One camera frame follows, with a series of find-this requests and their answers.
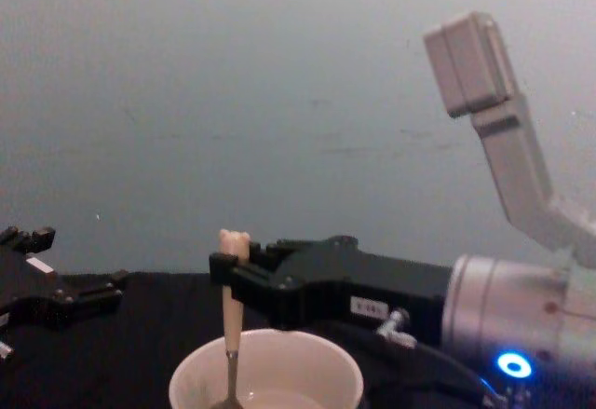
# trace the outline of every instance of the spoon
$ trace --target spoon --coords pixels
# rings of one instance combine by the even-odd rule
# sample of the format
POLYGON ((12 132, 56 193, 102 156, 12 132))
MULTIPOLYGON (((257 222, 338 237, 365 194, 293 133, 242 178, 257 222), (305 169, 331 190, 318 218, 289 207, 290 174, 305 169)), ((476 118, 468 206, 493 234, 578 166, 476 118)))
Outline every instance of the spoon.
MULTIPOLYGON (((236 255, 240 264, 249 261, 250 242, 251 237, 246 232, 230 232, 224 229, 220 231, 220 252, 236 255)), ((243 310, 244 306, 232 297, 232 289, 224 286, 223 335, 227 358, 227 398, 215 403, 210 409, 242 409, 236 396, 236 382, 243 310)))

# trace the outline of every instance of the paper cup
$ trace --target paper cup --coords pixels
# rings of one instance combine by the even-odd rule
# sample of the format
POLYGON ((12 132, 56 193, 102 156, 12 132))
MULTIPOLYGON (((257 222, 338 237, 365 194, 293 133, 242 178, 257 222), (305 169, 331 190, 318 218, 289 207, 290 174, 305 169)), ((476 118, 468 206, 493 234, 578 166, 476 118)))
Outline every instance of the paper cup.
MULTIPOLYGON (((173 409, 210 409, 227 392, 221 337, 191 353, 169 382, 173 409)), ((357 409, 362 373, 334 343, 313 334, 242 333, 237 397, 244 409, 357 409)))

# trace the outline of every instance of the label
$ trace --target label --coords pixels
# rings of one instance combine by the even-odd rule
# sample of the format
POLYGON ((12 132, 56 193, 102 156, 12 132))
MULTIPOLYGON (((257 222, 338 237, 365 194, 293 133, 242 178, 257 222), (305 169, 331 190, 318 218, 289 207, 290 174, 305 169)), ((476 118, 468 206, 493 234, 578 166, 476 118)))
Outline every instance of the label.
POLYGON ((388 304, 378 300, 356 297, 355 295, 350 298, 350 311, 352 311, 352 314, 378 320, 387 320, 389 318, 388 304))
POLYGON ((31 266, 35 266, 44 274, 49 274, 50 272, 54 272, 54 269, 51 266, 46 265, 44 262, 39 260, 36 257, 31 257, 27 259, 27 263, 31 266))
POLYGON ((4 327, 6 324, 8 324, 8 318, 10 318, 10 313, 5 313, 0 316, 0 327, 4 327))

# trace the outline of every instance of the black tablecloth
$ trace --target black tablecloth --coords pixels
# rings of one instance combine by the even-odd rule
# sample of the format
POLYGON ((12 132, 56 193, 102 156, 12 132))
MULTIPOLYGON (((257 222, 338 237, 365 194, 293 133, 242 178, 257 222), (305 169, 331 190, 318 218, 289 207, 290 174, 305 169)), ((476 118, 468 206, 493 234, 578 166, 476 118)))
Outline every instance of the black tablecloth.
MULTIPOLYGON (((97 277, 70 278, 89 279, 97 277)), ((82 320, 62 331, 10 329, 3 340, 15 348, 15 356, 0 364, 0 408, 168 409, 169 380, 178 364, 223 334, 221 307, 221 288, 211 286, 207 275, 137 273, 130 276, 115 314, 82 320)), ((247 309, 244 326, 264 327, 266 321, 247 309)), ((306 330, 330 338, 354 357, 367 392, 398 378, 394 362, 371 355, 336 326, 321 323, 306 330)), ((408 373, 409 367, 402 364, 400 373, 408 373)), ((436 365, 429 368, 440 374, 436 365)), ((471 406, 389 386, 374 394, 371 407, 471 406)))

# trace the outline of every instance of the blue led light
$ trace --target blue led light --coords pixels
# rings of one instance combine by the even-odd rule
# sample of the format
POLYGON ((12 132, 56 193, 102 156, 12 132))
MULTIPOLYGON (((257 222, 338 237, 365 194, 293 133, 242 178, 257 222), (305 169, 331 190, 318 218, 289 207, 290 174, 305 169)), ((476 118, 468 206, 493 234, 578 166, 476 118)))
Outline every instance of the blue led light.
POLYGON ((496 360, 496 363, 499 366, 499 369, 514 378, 527 378, 532 374, 532 366, 530 365, 530 362, 519 353, 503 353, 499 356, 498 360, 496 360))

